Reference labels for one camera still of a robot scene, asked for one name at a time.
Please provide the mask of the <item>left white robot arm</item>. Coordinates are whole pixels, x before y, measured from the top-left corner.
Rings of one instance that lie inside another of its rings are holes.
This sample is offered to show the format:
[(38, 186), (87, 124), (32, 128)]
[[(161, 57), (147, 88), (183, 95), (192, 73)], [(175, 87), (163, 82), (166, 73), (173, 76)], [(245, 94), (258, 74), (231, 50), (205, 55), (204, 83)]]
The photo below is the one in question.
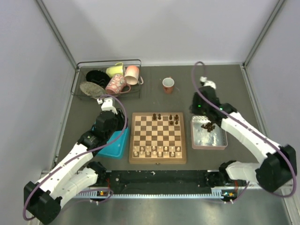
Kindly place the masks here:
[(106, 182), (100, 163), (92, 159), (104, 148), (113, 145), (128, 126), (125, 109), (102, 110), (91, 129), (80, 136), (72, 150), (46, 176), (28, 182), (23, 190), (23, 219), (29, 212), (32, 219), (50, 224), (64, 206), (85, 188)]

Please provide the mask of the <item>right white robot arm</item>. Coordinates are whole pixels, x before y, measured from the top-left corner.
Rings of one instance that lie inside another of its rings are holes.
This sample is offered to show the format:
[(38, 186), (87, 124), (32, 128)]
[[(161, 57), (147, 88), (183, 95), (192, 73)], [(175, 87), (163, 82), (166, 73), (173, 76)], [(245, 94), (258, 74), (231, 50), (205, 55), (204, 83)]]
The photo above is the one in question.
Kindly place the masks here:
[(235, 137), (256, 158), (257, 163), (229, 161), (219, 167), (219, 181), (231, 185), (235, 180), (257, 183), (268, 192), (274, 192), (293, 181), (292, 193), (297, 187), (295, 149), (281, 146), (250, 125), (229, 103), (221, 104), (211, 86), (200, 87), (193, 96), (190, 111), (206, 116), (210, 122)]

